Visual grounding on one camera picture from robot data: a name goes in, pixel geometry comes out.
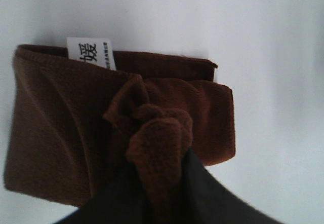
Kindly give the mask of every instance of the white surface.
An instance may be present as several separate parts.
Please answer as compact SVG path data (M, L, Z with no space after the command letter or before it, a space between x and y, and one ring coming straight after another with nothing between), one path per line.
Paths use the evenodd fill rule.
M207 58L233 89L236 156L208 170L285 223L324 223L324 0L0 0L0 157L18 44L108 37L116 50ZM72 207L0 190L0 223L51 223Z

